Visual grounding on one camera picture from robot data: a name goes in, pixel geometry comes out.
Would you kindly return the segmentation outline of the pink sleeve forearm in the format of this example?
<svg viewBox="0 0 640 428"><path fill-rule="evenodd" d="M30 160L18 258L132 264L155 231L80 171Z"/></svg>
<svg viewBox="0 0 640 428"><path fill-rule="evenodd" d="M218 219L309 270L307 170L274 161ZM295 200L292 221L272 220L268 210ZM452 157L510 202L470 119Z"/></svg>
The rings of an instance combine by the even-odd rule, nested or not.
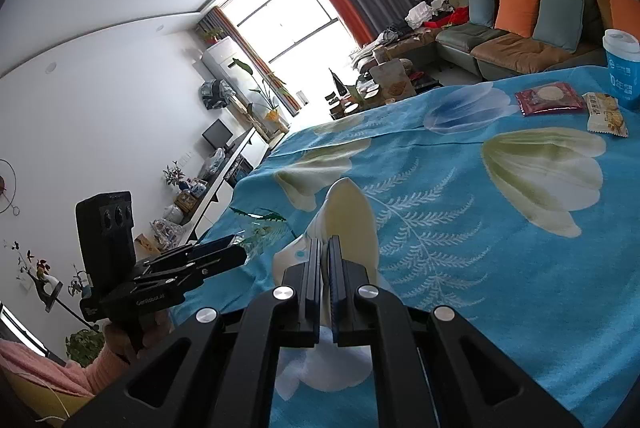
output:
<svg viewBox="0 0 640 428"><path fill-rule="evenodd" d="M24 344L7 340L1 341L1 367L29 382L71 396L95 396L129 370L129 365L108 347L87 367L81 367L72 360L60 365Z"/></svg>

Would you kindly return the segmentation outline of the left hand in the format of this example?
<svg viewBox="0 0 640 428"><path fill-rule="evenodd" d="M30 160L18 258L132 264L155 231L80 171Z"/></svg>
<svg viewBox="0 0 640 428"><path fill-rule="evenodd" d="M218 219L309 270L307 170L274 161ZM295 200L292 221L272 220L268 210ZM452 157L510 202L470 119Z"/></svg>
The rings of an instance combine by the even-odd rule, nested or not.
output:
<svg viewBox="0 0 640 428"><path fill-rule="evenodd" d="M106 323L103 326L105 344L111 352L128 364L134 363L142 354L156 346L172 331L171 319L168 311L158 311L154 315L154 320L150 327L143 331L141 347L136 349L129 336L113 323Z"/></svg>

